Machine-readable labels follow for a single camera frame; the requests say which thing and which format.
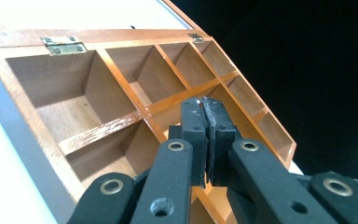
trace metal hinge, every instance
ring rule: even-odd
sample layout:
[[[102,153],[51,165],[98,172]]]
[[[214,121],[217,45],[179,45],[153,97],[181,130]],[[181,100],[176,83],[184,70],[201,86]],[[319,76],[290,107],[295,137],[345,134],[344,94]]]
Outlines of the metal hinge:
[[[41,37],[51,55],[87,52],[83,42],[75,36]]]
[[[195,43],[202,43],[204,42],[202,36],[198,35],[198,34],[188,34],[188,36],[190,36],[191,38],[193,38]]]

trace box side panel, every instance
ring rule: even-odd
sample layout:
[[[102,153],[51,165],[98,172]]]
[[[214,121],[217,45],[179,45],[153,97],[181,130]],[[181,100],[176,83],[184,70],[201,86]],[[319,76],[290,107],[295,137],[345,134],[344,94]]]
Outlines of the box side panel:
[[[34,139],[31,130],[19,109],[13,103],[1,79],[0,122],[51,213],[58,223],[65,223],[72,215],[76,204],[57,177],[42,148]]]

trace open wooden box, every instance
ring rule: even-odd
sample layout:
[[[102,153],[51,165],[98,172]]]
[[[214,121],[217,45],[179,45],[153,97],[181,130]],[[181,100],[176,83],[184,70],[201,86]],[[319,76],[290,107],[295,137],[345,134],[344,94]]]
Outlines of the open wooden box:
[[[51,56],[40,40],[47,35],[75,35],[88,51]],[[0,121],[59,222],[98,176],[149,168],[180,122],[181,102],[195,96],[222,101],[243,137],[290,165],[296,143],[202,30],[0,35]],[[193,188],[191,202],[191,222],[235,222],[225,188]]]

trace dark backdrop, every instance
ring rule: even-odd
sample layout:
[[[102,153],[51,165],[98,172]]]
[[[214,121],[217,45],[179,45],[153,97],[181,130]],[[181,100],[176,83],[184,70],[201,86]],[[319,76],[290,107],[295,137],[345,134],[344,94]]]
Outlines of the dark backdrop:
[[[358,178],[358,0],[172,1],[294,137],[305,174]]]

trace wooden compartment box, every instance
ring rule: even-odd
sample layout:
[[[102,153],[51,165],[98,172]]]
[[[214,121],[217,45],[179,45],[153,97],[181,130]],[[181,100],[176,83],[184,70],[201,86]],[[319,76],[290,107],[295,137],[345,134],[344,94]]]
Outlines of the wooden compartment box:
[[[40,40],[46,35],[76,35],[88,51],[51,56]],[[98,176],[148,169],[169,125],[180,124],[181,102],[202,96],[222,101],[243,137],[290,165],[296,143],[202,31],[0,35],[0,121],[59,222]],[[226,191],[193,188],[190,221],[235,222]]]

